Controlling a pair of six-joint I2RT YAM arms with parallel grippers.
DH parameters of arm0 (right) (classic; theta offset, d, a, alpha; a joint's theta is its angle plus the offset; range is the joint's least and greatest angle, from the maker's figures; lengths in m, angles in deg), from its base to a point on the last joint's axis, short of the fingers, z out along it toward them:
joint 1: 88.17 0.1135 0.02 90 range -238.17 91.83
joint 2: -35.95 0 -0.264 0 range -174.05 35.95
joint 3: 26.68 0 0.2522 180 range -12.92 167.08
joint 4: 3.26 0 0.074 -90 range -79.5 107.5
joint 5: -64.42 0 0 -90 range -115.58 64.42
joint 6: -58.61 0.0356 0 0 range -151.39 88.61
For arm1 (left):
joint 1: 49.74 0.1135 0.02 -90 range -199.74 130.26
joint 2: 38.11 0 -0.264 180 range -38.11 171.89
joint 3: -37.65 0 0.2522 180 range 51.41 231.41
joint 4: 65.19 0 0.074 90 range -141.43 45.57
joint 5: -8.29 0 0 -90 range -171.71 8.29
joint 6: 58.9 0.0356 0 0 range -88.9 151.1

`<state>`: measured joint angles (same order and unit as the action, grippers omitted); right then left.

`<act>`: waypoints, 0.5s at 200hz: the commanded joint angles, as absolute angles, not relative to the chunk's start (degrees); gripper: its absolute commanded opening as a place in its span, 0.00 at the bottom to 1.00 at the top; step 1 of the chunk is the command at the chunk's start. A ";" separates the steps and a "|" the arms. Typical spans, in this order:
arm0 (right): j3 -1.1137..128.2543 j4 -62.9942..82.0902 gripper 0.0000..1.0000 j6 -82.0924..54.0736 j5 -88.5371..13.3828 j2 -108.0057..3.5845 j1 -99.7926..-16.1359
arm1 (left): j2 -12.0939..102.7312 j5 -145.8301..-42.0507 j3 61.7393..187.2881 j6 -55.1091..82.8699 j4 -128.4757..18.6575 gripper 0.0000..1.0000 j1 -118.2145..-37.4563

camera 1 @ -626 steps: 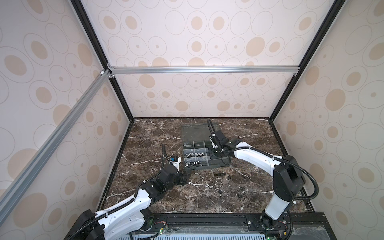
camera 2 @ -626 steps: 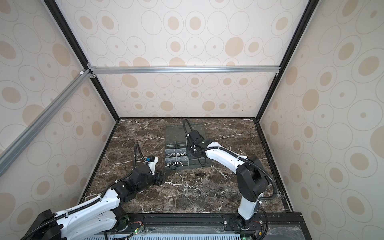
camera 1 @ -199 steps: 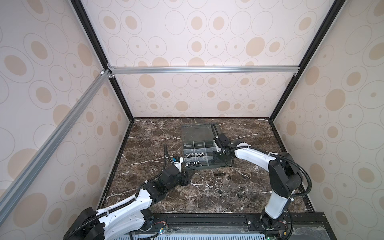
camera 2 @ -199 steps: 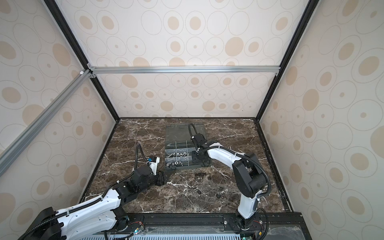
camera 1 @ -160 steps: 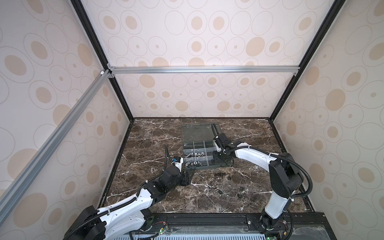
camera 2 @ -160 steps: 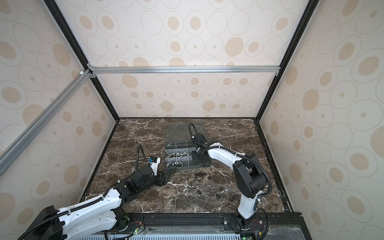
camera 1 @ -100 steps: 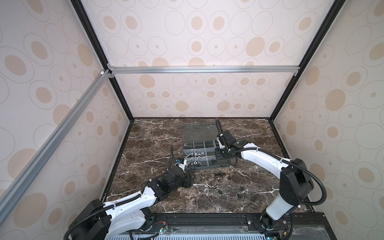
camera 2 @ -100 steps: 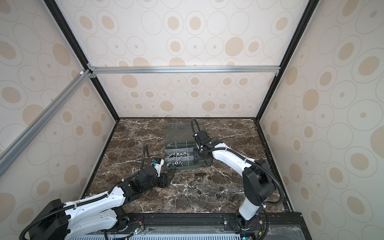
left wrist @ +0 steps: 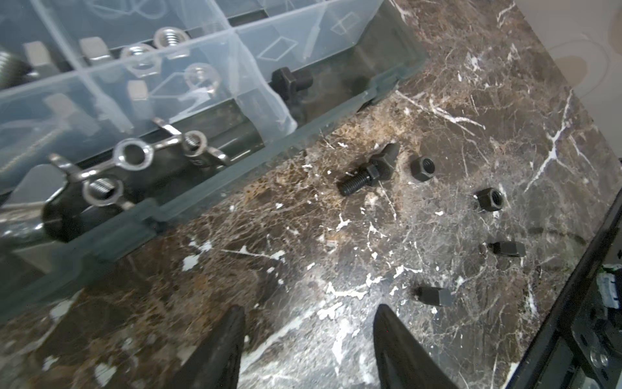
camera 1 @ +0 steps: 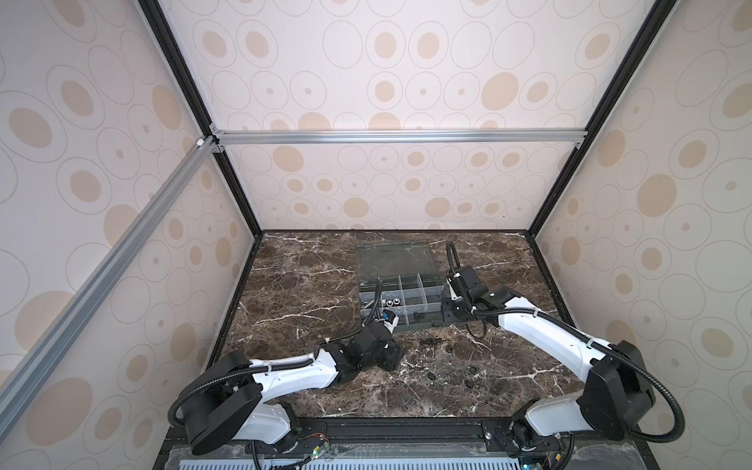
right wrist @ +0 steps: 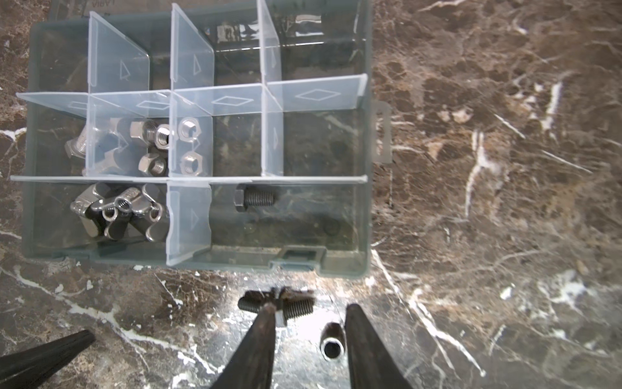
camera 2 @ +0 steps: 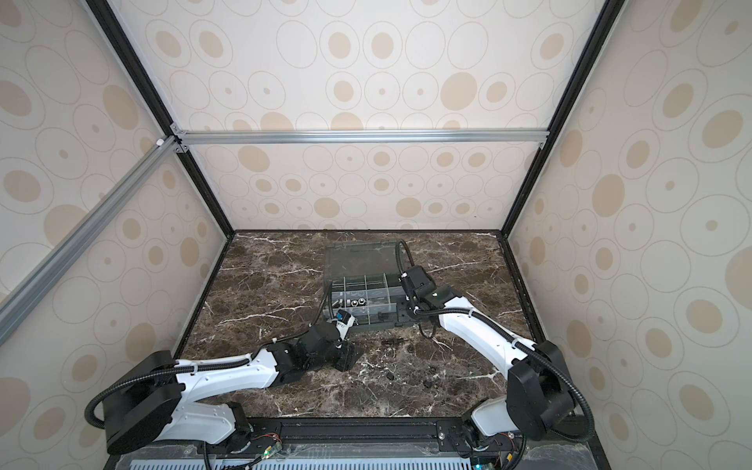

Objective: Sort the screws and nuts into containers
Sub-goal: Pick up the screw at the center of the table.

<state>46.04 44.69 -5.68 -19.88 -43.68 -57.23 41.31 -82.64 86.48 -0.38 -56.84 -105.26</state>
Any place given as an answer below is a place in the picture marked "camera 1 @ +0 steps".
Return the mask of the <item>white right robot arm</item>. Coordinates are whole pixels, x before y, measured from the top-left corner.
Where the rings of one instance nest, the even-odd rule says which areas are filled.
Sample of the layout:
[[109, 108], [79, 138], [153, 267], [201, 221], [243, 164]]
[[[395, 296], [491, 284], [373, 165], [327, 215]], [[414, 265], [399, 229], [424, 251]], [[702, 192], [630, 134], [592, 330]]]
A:
[[619, 441], [655, 403], [652, 386], [636, 370], [642, 356], [630, 343], [614, 346], [547, 315], [518, 293], [489, 289], [471, 266], [451, 268], [446, 276], [448, 312], [459, 320], [483, 320], [546, 352], [577, 376], [582, 391], [526, 405], [513, 418], [521, 447], [559, 433], [595, 431]]

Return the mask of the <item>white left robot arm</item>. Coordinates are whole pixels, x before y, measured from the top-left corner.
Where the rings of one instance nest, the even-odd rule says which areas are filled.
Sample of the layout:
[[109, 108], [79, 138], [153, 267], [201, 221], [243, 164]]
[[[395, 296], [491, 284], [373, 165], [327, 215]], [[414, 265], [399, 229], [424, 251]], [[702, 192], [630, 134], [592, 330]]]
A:
[[393, 332], [398, 323], [397, 315], [385, 311], [349, 336], [283, 360], [247, 360], [244, 352], [232, 352], [180, 392], [168, 422], [186, 432], [196, 456], [231, 441], [261, 441], [283, 450], [300, 426], [292, 407], [275, 400], [346, 384], [372, 367], [396, 370], [401, 348]]

